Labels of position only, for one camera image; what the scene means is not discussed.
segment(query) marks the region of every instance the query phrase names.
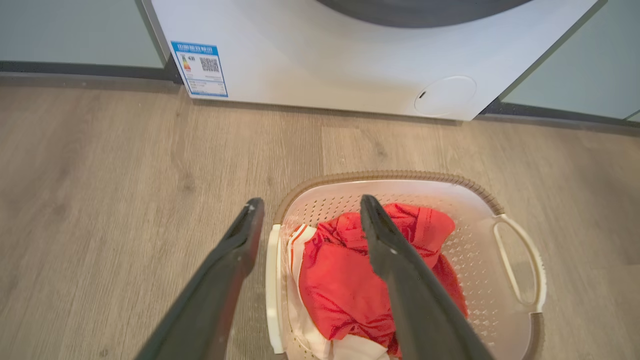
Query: wooden floor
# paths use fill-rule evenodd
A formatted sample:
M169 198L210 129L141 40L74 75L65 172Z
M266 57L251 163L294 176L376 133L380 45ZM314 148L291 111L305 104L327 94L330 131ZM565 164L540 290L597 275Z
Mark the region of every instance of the wooden floor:
M640 138L193 102L174 86L0 81L0 359L132 359L244 202L310 177L461 174L548 273L544 359L640 359ZM279 359L265 241L227 358Z

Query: washing machine door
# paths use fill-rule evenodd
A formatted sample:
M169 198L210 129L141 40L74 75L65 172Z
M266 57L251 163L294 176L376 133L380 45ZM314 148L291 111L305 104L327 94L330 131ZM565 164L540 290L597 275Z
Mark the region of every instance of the washing machine door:
M318 0L344 15L396 28L434 28L504 12L530 0Z

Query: clothing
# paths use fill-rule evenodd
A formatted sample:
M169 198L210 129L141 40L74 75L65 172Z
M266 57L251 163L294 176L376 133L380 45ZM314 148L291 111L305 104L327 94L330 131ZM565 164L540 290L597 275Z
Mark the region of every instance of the clothing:
M319 360L389 360L387 348L365 338L347 335L330 341L317 329L300 298L298 279L306 242L311 240L316 229L299 226L287 243L289 262L287 270L292 281L287 281L287 307L291 331L300 345Z
M455 230L453 220L429 208L389 204L384 209L467 316L458 278L440 253ZM318 224L305 243L298 285L309 317L326 339L341 340L351 334L401 357L387 286L369 262L360 214L345 213Z

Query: baseboard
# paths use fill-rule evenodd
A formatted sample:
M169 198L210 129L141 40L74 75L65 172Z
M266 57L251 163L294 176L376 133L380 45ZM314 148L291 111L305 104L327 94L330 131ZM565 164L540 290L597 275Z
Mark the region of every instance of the baseboard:
M117 78L151 79L173 81L182 84L182 78L173 56L163 69L153 67L130 67L81 63L44 63L32 61L0 61L0 72L25 72L32 74L66 74L87 76L110 76Z
M640 123L627 121L623 119L616 119L612 117L603 117L598 115L590 115L584 113L575 113L572 111L555 110L548 108L539 108L536 106L511 104L509 102L502 102L500 99L494 100L489 106L487 106L480 115L512 115L512 116L525 116L525 117L538 117L547 119L559 119L559 120L572 120L593 122L597 124L640 127Z

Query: energy label sticker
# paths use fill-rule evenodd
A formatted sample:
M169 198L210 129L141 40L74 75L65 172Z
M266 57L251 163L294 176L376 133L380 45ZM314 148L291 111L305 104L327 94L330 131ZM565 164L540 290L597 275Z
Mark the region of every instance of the energy label sticker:
M216 46L175 41L171 45L189 93L228 97Z

